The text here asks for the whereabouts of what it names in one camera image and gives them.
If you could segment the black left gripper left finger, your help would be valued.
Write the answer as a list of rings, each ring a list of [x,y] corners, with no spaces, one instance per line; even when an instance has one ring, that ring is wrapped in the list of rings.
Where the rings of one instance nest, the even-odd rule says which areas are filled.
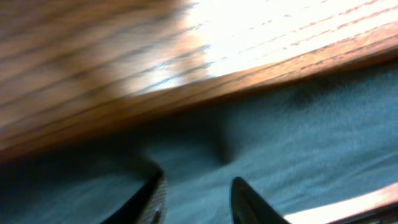
[[[101,224],[163,224],[167,214],[166,179],[157,171],[121,208]]]

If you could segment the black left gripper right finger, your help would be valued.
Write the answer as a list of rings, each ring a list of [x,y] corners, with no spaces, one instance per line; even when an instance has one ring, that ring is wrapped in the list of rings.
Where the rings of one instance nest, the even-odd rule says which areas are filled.
[[[242,177],[235,177],[230,190],[233,224],[289,224]]]

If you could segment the black t-shirt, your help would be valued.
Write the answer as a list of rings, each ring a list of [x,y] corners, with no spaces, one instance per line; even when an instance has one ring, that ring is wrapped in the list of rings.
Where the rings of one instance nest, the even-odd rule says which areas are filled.
[[[167,223],[229,223],[240,176],[282,214],[397,182],[397,63],[319,77],[1,167],[1,223],[100,223],[157,169]]]

